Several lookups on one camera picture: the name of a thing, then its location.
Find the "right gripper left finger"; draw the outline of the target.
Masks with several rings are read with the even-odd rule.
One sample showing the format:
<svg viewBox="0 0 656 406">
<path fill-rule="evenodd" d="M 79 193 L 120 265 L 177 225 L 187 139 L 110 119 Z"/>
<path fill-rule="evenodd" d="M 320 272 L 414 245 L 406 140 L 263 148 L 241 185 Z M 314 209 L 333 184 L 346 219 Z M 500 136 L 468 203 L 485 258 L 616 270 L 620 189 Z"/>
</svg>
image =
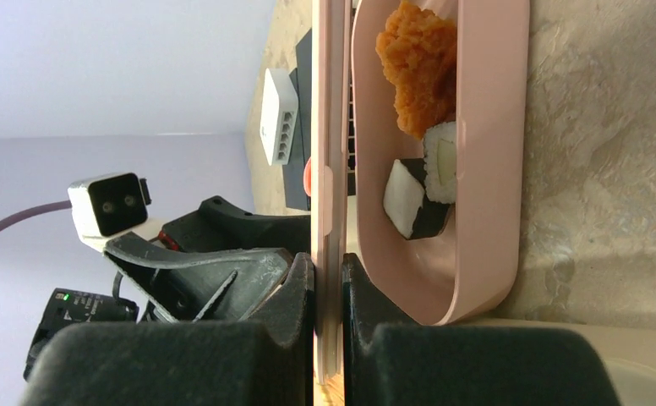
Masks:
<svg viewBox="0 0 656 406">
<path fill-rule="evenodd" d="M 23 405 L 310 405 L 314 266 L 245 321 L 86 323 L 41 351 Z"/>
</svg>

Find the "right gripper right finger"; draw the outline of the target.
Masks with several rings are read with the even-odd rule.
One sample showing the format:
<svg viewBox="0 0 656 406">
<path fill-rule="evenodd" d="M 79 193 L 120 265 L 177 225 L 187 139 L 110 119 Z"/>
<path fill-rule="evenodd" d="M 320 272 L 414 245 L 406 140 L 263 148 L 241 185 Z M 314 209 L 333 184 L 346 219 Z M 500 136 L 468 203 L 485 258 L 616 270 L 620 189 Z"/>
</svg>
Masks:
<svg viewBox="0 0 656 406">
<path fill-rule="evenodd" d="M 616 405 L 588 341 L 565 329 L 422 326 L 342 263 L 349 405 Z"/>
</svg>

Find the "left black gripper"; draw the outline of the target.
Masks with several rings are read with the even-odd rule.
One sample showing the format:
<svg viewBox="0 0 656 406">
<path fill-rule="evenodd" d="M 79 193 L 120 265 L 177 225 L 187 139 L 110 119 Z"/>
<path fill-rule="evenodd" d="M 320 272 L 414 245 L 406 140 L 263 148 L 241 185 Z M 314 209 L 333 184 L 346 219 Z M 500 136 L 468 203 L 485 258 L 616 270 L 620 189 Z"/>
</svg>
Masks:
<svg viewBox="0 0 656 406">
<path fill-rule="evenodd" d="M 258 215 L 216 195 L 162 226 L 167 249 L 126 233 L 104 254 L 147 295 L 155 321 L 242 321 L 285 281 L 291 255 L 311 251 L 310 226 L 309 215 Z"/>
</svg>

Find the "pink lunch box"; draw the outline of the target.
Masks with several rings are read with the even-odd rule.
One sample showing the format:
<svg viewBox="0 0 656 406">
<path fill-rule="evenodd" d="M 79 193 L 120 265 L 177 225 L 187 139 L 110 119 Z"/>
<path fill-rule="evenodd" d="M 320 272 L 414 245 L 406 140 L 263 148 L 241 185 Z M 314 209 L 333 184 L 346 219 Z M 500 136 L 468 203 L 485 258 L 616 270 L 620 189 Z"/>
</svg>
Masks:
<svg viewBox="0 0 656 406">
<path fill-rule="evenodd" d="M 456 206 L 442 233 L 404 239 L 383 209 L 393 162 L 422 153 L 396 124 L 395 90 L 376 53 L 395 1 L 362 1 L 352 79 L 358 245 L 371 282 L 416 322 L 491 310 L 518 268 L 528 76 L 527 1 L 426 1 L 456 21 Z"/>
</svg>

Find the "beige lunch box lid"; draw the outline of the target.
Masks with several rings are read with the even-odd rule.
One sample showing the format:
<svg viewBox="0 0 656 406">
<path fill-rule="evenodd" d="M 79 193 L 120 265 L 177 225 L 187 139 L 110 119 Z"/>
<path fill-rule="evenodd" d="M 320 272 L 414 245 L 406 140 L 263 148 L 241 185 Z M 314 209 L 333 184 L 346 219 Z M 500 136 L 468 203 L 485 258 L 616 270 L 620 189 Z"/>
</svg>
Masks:
<svg viewBox="0 0 656 406">
<path fill-rule="evenodd" d="M 624 405 L 656 405 L 656 330 L 479 318 L 478 326 L 560 328 L 581 334 L 599 354 Z"/>
</svg>

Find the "fried chicken piece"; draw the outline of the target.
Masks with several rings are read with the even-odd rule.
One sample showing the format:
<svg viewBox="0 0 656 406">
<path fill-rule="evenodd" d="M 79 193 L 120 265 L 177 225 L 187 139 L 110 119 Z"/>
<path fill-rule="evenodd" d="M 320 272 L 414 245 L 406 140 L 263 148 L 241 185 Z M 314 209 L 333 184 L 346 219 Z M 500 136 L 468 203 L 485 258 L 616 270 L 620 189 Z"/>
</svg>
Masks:
<svg viewBox="0 0 656 406">
<path fill-rule="evenodd" d="M 383 74 L 395 87 L 397 126 L 421 140 L 428 129 L 455 117 L 456 22 L 402 1 L 377 35 Z"/>
</svg>

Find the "pink lunch box lid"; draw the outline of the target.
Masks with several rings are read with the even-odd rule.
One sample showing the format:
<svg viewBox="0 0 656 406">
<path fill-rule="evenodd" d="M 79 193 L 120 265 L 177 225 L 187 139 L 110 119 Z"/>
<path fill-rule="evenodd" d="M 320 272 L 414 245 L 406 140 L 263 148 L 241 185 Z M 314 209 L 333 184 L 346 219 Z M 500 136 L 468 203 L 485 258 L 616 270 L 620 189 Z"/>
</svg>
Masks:
<svg viewBox="0 0 656 406">
<path fill-rule="evenodd" d="M 315 269 L 314 372 L 342 369 L 342 260 L 346 249 L 347 132 L 353 4 L 312 3 L 311 256 Z"/>
</svg>

